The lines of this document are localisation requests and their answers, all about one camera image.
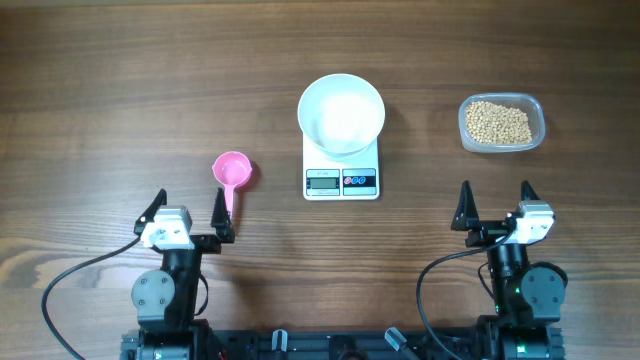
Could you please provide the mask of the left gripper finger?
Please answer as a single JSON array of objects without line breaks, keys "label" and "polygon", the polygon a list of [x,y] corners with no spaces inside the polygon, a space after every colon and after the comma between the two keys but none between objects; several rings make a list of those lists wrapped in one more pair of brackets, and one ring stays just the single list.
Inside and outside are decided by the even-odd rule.
[{"label": "left gripper finger", "polygon": [[151,204],[136,220],[134,224],[133,233],[136,236],[141,236],[144,231],[144,228],[146,227],[146,224],[152,222],[159,208],[166,204],[167,204],[167,192],[165,189],[160,189],[156,197],[154,198],[154,200],[151,202]]},{"label": "left gripper finger", "polygon": [[235,242],[235,229],[230,212],[227,210],[225,192],[222,188],[217,189],[210,227],[215,229],[216,237],[220,243]]}]

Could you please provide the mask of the pink measuring scoop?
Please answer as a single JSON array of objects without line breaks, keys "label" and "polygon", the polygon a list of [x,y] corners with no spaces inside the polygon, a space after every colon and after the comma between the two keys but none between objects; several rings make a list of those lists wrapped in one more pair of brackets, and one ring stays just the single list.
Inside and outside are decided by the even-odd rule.
[{"label": "pink measuring scoop", "polygon": [[216,180],[224,188],[226,208],[230,218],[233,217],[235,190],[250,180],[252,171],[249,158],[238,151],[221,154],[212,165]]}]

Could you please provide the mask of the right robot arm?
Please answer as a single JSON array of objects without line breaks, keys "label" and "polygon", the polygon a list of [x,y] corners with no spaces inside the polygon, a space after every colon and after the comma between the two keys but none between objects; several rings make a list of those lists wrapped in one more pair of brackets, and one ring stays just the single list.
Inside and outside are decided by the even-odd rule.
[{"label": "right robot arm", "polygon": [[529,182],[521,183],[521,201],[503,220],[479,217],[471,185],[461,186],[451,229],[466,231],[468,248],[485,249],[491,277],[494,315],[478,318],[473,359],[557,360],[566,357],[560,321],[568,276],[549,262],[532,263],[527,249],[544,240],[555,222],[551,206]]}]

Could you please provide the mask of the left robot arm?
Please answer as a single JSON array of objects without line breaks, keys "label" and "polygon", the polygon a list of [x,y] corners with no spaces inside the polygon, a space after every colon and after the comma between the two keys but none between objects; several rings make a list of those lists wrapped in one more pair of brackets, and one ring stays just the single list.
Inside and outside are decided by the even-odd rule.
[{"label": "left robot arm", "polygon": [[139,329],[122,337],[120,357],[226,359],[227,350],[209,323],[197,318],[206,306],[196,306],[198,285],[207,283],[202,256],[219,254],[223,244],[235,241],[225,191],[217,190],[212,234],[193,235],[188,209],[169,206],[167,199],[167,192],[160,190],[134,225],[134,234],[162,256],[162,264],[140,275],[132,287]]}]

